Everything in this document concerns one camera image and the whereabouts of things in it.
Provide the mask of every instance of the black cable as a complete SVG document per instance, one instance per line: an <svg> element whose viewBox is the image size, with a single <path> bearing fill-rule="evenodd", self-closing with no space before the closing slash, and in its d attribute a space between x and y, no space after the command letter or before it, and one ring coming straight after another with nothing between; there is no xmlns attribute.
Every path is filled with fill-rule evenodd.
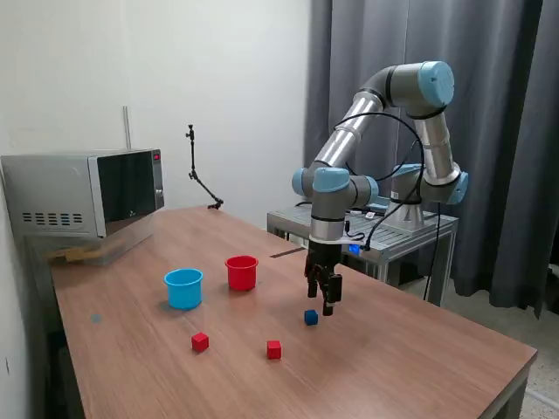
<svg viewBox="0 0 559 419"><path fill-rule="evenodd" d="M392 170L390 173L388 173L386 176L379 177L378 179L375 179L375 180L377 182L380 182L380 181L383 181L384 179L388 179L389 177L394 175L399 169L401 169L402 166L408 161L408 158L410 157L410 154L411 154L411 150L413 150L413 148L416 144L419 144L421 146L421 142L419 142L418 140L414 140L411 143L411 147L408 149L408 152L405 154L404 158L402 159L402 162L400 164L398 164L396 166L396 168L394 170Z"/></svg>
<svg viewBox="0 0 559 419"><path fill-rule="evenodd" d="M353 176L357 176L357 173L351 168L351 166L349 166L348 163L346 163L346 168L348 168L350 174L352 174Z"/></svg>
<svg viewBox="0 0 559 419"><path fill-rule="evenodd" d="M346 232L346 236L348 236L349 238L353 238L354 240L363 240L365 238L365 233L363 233L362 231L359 231L358 233L350 233L349 228L350 228L349 220L346 220L343 225L343 229Z"/></svg>
<svg viewBox="0 0 559 419"><path fill-rule="evenodd" d="M431 275L433 274L433 266L435 266L435 257L437 256L438 234L440 232L440 203L437 203L437 235L435 236L435 247L433 248L433 256L431 256L431 267L429 268L429 276L425 283L425 291L423 292L423 301L427 298L427 290L431 282Z"/></svg>
<svg viewBox="0 0 559 419"><path fill-rule="evenodd" d="M392 175L394 175L399 169L402 168L402 166L408 161L408 159L410 158L410 154L411 154L411 150L413 150L413 148L415 147L415 145L418 144L418 140L414 140L411 143L410 148L408 149L408 152L405 154L404 158L402 159L402 162L400 164L398 164L394 170L392 170L390 173L388 173L385 176L379 177L378 179L375 179L375 181L380 182L383 181L384 179L388 179L389 177L391 177ZM351 173L353 176L358 176L358 174L351 168L351 166L349 166L349 164L346 163L346 168L348 168L349 173Z"/></svg>
<svg viewBox="0 0 559 419"><path fill-rule="evenodd" d="M408 124L405 120L403 120L402 118L400 118L399 116L393 115L392 113L387 113L387 112L363 112L363 113L356 113L355 115L351 115L348 118L344 118L343 120L341 120L340 122L338 122L335 126L334 129L336 129L337 127L339 127L341 124L343 124L344 122L347 122L348 120L353 120L354 118L360 118L362 116L369 116L369 115L382 115L385 116L387 118L391 118L393 120L397 120L398 122L400 122L401 124L403 124L406 128L408 128L408 130L410 130L410 132L413 134L414 137L416 137L416 141L419 141L419 144L421 144L421 139L419 138L419 134L418 132L413 129L413 127ZM400 202L396 207L394 207L394 209L392 211L387 212L386 214L384 214L383 217L381 217L380 220L378 220L376 222L375 225L373 225L373 228L371 229L369 235L367 236L367 241L365 242L365 245L362 246L362 248L365 251L369 251L370 250L370 239L373 237L373 233L375 232L375 230L378 228L378 226L389 216L391 216L392 214L394 214L396 211L398 211L400 208L402 208L403 205L406 204L406 202L408 201L408 199L410 199L410 197L413 195L414 192L417 191L418 193L418 198L419 201L421 201L421 181L423 181L423 172L424 172L424 165L425 165L425 152L423 150L423 146L419 148L419 151L421 153L421 168L419 169L419 176L418 179L416 181L416 184L413 186L413 188L411 188L410 192L408 193L408 195L406 195L406 197L402 200L402 202Z"/></svg>

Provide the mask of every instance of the wooden table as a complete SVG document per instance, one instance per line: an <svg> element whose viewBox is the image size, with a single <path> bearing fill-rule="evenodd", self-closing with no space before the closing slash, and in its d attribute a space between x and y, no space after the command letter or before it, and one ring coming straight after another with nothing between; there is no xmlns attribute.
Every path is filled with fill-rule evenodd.
<svg viewBox="0 0 559 419"><path fill-rule="evenodd" d="M307 327L306 252L221 211L155 215L155 234L106 267L52 268L88 419L518 417L536 351L343 266L342 303ZM259 258L230 292L224 261ZM163 275L204 272L204 302L167 305ZM204 331L210 348L190 349ZM283 358L266 358L280 340Z"/></svg>

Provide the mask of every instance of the electrical cable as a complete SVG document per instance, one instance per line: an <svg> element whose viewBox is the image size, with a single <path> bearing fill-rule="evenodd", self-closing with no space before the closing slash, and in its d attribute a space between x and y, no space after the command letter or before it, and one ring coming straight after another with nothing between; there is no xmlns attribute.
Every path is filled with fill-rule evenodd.
<svg viewBox="0 0 559 419"><path fill-rule="evenodd" d="M375 179L375 181L380 182L383 181L385 179L388 179L389 177L391 177L392 175L394 175L399 169L402 168L402 166L408 161L408 159L410 158L410 154L411 154L411 150L413 150L413 148L415 147L415 145L418 144L418 140L414 140L411 143L410 148L408 149L407 153L405 154L404 158L402 159L402 162L400 164L398 164L394 170L392 170L390 173L388 173L385 176L379 177L378 179ZM348 168L349 173L351 173L353 176L358 176L358 174L351 168L351 166L349 166L348 163L346 163L346 168Z"/></svg>
<svg viewBox="0 0 559 419"><path fill-rule="evenodd" d="M415 183L415 185L413 186L413 188L411 188L410 192L405 196L405 198L396 206L394 207L394 209L392 211L387 212L386 214L384 214L384 216L381 217L380 220L378 220L376 222L375 225L373 225L373 228L371 229L369 235L367 236L367 241L365 242L365 244L362 246L362 249L365 251L370 251L370 240L373 237L373 233L375 232L375 230L378 228L378 226L384 221L386 220L386 218L388 218L389 216L391 216L392 214L394 214L396 211L398 211L400 208L402 208L402 206L404 206L406 204L406 202L408 201L408 199L410 199L410 197L413 195L414 192L418 193L418 200L421 202L421 181L423 181L423 172L424 172L424 166L425 166L425 152L423 150L423 145L421 143L421 139L419 138L419 134L418 132L410 125L408 124L405 120L403 120L402 118L400 118L399 116L393 115L392 113L388 113L388 112L363 112L363 113L356 113L355 115L351 115L348 118L344 118L343 120L341 120L340 122L338 122L335 126L334 129L336 129L337 127L339 127L341 124L343 124L344 122L347 122L348 120L353 120L354 118L360 118L362 116L370 116L370 115L382 115L385 116L387 118L391 118L393 120L397 120L398 122L400 122L401 124L403 124L406 128L408 128L408 130L414 135L414 137L416 137L416 141L419 141L419 144L422 146L419 148L419 151L421 153L421 167L419 169L419 176L418 179Z"/></svg>
<svg viewBox="0 0 559 419"><path fill-rule="evenodd" d="M427 290L429 290L431 275L433 273L433 266L435 265L435 257L437 256L439 232L440 232L440 203L437 203L437 235L435 236L435 247L433 248L433 256L431 256L431 267L429 268L429 276L427 277L427 282L425 283L425 290L423 292L423 301L425 301L425 299L427 298Z"/></svg>

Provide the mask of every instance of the blue cube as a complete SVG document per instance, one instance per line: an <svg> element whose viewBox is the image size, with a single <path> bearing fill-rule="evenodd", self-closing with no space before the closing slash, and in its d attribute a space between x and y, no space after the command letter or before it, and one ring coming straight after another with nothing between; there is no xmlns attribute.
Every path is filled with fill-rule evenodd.
<svg viewBox="0 0 559 419"><path fill-rule="evenodd" d="M305 311L305 324L307 326L314 326L318 323L318 313L315 310Z"/></svg>

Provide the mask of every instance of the microwave oven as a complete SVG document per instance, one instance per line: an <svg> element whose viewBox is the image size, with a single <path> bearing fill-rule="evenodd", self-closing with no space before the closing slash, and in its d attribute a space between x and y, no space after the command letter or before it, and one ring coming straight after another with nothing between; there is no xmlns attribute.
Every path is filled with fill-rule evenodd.
<svg viewBox="0 0 559 419"><path fill-rule="evenodd" d="M14 233L104 238L164 205L161 152L3 155Z"/></svg>

